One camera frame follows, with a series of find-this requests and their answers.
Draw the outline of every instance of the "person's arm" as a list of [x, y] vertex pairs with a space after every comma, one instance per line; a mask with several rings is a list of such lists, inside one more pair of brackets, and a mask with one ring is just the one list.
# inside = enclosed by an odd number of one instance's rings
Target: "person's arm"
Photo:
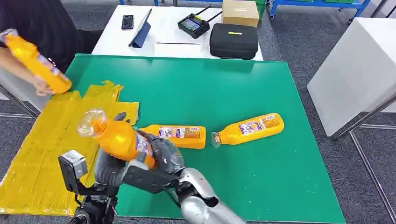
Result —
[[32, 74], [21, 62], [18, 61], [8, 48], [0, 47], [0, 67], [11, 72], [17, 77], [31, 83], [36, 88], [38, 96], [53, 94], [47, 84], [36, 75]]

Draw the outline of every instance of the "human hand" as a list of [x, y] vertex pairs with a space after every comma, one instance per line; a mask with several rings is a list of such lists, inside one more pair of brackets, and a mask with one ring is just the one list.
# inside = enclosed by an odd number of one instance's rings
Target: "human hand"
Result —
[[55, 94], [47, 83], [37, 76], [33, 76], [29, 82], [36, 88], [36, 94], [40, 97], [45, 97], [47, 94]]

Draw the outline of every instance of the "green mat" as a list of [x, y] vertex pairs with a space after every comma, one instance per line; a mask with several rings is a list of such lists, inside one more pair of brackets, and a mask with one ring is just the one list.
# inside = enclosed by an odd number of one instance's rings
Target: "green mat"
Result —
[[[104, 80], [125, 86], [120, 101], [140, 102], [139, 127], [205, 126], [205, 149], [181, 149], [185, 164], [245, 220], [345, 223], [287, 63], [77, 55], [66, 75], [81, 94]], [[211, 146], [210, 132], [271, 112], [280, 134]], [[123, 185], [118, 197], [120, 216], [182, 217], [165, 193]]]

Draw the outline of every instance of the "cardboard box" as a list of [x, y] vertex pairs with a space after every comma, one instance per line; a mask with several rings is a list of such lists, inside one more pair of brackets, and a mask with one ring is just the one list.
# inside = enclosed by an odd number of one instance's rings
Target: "cardboard box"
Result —
[[257, 27], [259, 14], [257, 12], [256, 2], [224, 0], [221, 20], [223, 23], [227, 24]]

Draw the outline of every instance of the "plastic bottle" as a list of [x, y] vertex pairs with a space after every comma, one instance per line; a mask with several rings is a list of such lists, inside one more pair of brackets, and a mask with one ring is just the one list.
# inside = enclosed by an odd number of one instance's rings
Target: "plastic bottle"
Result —
[[150, 142], [134, 131], [129, 123], [108, 119], [101, 109], [86, 112], [77, 131], [83, 137], [95, 139], [104, 152], [118, 159], [131, 161], [139, 152], [145, 152], [144, 163], [149, 169], [155, 165]]
[[37, 47], [24, 40], [15, 29], [0, 33], [0, 41], [26, 68], [41, 78], [56, 94], [68, 91], [71, 81], [59, 71], [46, 57], [37, 51]]
[[206, 129], [202, 126], [171, 126], [171, 125], [150, 125], [140, 130], [167, 138], [176, 147], [180, 148], [205, 148]]
[[212, 132], [212, 144], [218, 148], [221, 144], [237, 145], [280, 133], [284, 123], [277, 113], [270, 113], [239, 123], [228, 125], [221, 132]]

